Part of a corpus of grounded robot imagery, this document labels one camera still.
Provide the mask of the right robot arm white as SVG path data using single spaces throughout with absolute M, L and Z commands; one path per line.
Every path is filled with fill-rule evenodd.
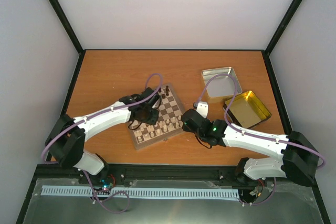
M 268 134 L 245 129 L 224 120 L 211 122 L 194 109 L 181 117 L 182 129 L 191 132 L 205 147 L 237 147 L 265 155 L 265 158 L 243 158 L 237 165 L 237 177 L 251 180 L 287 178 L 301 186 L 314 184 L 319 153 L 300 132 L 289 135 Z

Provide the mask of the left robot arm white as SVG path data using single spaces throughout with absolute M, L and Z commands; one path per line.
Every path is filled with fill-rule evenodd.
M 88 115 L 72 118 L 63 114 L 48 136 L 41 157 L 49 152 L 60 167 L 84 170 L 97 183 L 104 183 L 109 177 L 108 165 L 98 154 L 86 151 L 85 142 L 119 124 L 138 121 L 154 125 L 160 102 L 158 89 L 146 88 L 141 94 L 122 97 Z

